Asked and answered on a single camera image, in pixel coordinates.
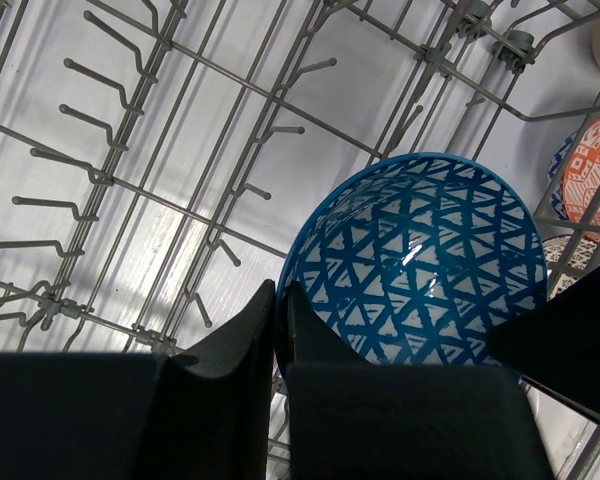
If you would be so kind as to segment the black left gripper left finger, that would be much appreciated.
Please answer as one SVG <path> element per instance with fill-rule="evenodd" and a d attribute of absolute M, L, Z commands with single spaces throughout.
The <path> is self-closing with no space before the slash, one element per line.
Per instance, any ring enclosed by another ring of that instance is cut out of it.
<path fill-rule="evenodd" d="M 262 479 L 275 284 L 174 356 L 0 353 L 0 479 Z"/>

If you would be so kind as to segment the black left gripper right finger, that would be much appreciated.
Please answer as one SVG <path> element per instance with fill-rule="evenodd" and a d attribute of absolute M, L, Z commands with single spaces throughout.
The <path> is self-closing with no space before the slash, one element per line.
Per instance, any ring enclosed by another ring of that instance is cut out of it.
<path fill-rule="evenodd" d="M 517 379 L 496 367 L 374 365 L 285 295 L 295 479 L 550 479 Z"/>

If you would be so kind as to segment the blue triangle pattern bowl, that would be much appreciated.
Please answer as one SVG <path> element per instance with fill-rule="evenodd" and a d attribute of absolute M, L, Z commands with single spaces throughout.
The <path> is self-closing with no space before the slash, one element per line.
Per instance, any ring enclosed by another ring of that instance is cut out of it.
<path fill-rule="evenodd" d="M 493 364 L 490 330 L 543 306 L 537 225 L 488 168 L 425 152 L 363 169 L 296 236 L 279 277 L 356 356 L 377 365 Z"/>

